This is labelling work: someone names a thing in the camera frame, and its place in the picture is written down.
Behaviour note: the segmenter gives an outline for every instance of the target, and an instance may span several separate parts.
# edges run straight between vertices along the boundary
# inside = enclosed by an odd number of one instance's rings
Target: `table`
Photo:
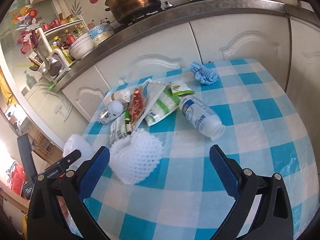
[[[284,177],[292,207],[294,235],[298,237],[319,207],[317,168],[306,129],[282,88],[254,59],[206,64],[220,75],[212,85],[201,85],[188,68],[153,80],[181,80],[209,105],[226,125],[212,142],[200,134],[178,110],[148,128],[164,146],[164,157],[144,181],[125,186],[109,167],[92,196],[84,202],[108,236],[121,240],[206,240],[228,214],[234,199],[225,192],[209,161],[209,149],[218,144],[242,168],[257,175]],[[147,78],[111,89],[139,87]],[[83,137],[95,150],[109,147],[110,125],[91,119]],[[255,209],[259,198],[254,202]],[[253,220],[250,212],[240,234]],[[79,234],[76,228],[71,229]]]

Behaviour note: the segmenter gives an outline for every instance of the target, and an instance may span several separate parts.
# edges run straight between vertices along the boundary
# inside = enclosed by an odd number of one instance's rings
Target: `metal ladle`
[[[62,64],[56,59],[47,60],[47,58],[44,56],[41,48],[38,47],[38,40],[36,38],[36,32],[34,30],[32,31],[32,35],[31,35],[30,39],[31,39],[31,43],[33,44],[34,48],[39,51],[39,53],[37,53],[37,54],[44,62],[41,64],[41,66],[39,67],[39,70],[38,70],[41,73],[42,77],[47,75],[47,73],[49,73],[49,75],[52,77],[56,76],[59,73],[60,69],[62,68]]]

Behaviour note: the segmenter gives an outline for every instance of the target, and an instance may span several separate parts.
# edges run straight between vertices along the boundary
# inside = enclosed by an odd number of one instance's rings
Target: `crumpled blue rag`
[[[195,79],[204,85],[211,85],[219,78],[219,74],[217,74],[214,69],[208,69],[195,61],[191,63],[190,70],[195,74]]]

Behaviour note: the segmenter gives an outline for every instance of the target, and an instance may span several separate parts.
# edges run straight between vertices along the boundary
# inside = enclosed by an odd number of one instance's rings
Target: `stainless steel countertop edge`
[[[187,3],[154,14],[105,40],[81,59],[81,61],[58,82],[53,90],[58,91],[65,88],[97,62],[141,38],[190,21],[230,14],[294,16],[320,26],[320,21],[315,13],[272,0],[204,0]]]

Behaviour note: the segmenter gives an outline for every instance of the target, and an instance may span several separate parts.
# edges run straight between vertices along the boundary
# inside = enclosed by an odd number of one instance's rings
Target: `metal screw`
[[[245,175],[248,175],[248,176],[252,175],[252,170],[250,170],[250,169],[244,169],[243,172]]]
[[[278,180],[280,180],[282,177],[281,177],[281,175],[280,175],[279,173],[276,173],[276,174],[275,174],[275,178],[278,179]]]
[[[40,175],[38,176],[38,180],[41,181],[41,180],[43,180],[43,179],[44,179],[44,175],[43,175],[43,174],[40,174]]]
[[[66,176],[67,176],[68,178],[71,178],[74,174],[75,174],[74,171],[67,171]]]

